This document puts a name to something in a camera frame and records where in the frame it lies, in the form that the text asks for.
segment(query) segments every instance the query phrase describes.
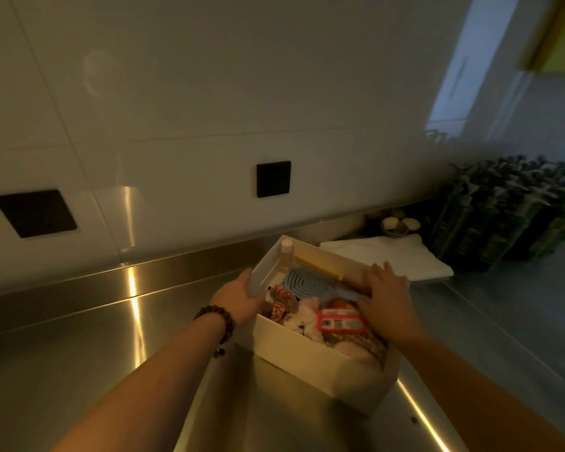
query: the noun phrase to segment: right hand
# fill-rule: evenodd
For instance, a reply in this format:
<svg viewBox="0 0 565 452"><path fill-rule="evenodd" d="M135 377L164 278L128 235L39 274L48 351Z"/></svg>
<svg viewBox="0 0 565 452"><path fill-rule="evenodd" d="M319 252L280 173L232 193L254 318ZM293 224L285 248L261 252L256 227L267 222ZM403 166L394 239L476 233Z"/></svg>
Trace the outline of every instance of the right hand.
<svg viewBox="0 0 565 452"><path fill-rule="evenodd" d="M370 301L359 300L358 308L370 326L396 345L425 336L408 293L408 279L397 276L391 264L373 265L366 271L372 289Z"/></svg>

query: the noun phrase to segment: bottle cap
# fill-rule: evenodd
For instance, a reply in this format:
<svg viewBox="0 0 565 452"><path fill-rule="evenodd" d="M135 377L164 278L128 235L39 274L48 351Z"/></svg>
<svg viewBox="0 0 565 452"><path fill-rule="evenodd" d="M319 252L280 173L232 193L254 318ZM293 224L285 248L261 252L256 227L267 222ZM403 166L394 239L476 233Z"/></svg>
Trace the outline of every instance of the bottle cap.
<svg viewBox="0 0 565 452"><path fill-rule="evenodd" d="M293 241L290 239L283 239L281 242L281 252L283 254L290 254L293 249Z"/></svg>

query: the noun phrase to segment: red package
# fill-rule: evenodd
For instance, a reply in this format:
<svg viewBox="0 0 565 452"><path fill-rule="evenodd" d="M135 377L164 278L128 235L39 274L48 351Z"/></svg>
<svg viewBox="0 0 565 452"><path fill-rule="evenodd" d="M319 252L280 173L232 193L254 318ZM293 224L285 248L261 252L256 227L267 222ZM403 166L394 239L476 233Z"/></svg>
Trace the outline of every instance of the red package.
<svg viewBox="0 0 565 452"><path fill-rule="evenodd" d="M321 309L316 320L321 333L368 334L366 319L354 309Z"/></svg>

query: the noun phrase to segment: folded cloth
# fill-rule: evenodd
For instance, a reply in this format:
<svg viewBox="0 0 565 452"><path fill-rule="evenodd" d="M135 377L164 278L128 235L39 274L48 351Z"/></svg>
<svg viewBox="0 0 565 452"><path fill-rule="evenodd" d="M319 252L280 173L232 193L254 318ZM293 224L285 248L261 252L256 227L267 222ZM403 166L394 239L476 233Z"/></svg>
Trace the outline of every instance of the folded cloth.
<svg viewBox="0 0 565 452"><path fill-rule="evenodd" d="M377 236L346 241L329 241L320 248L340 256L360 261L366 265L392 264L393 272L407 276L410 281L446 278L454 275L452 268L435 258L423 244L420 235L411 234L401 238Z"/></svg>

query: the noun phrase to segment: box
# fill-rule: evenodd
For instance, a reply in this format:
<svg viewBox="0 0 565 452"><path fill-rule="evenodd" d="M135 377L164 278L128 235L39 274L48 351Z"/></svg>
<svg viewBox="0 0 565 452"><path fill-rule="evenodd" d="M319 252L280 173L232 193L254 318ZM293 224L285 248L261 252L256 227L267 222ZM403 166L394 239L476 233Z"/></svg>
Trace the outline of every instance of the box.
<svg viewBox="0 0 565 452"><path fill-rule="evenodd" d="M367 265L283 235L253 270L250 296L264 294L279 273L283 239L293 241L295 256L302 263L306 261L319 271L342 278L358 288L366 288L362 273ZM398 377L400 354L391 344L383 369L377 370L262 315L240 326L234 336L238 344L257 356L366 415L373 414Z"/></svg>

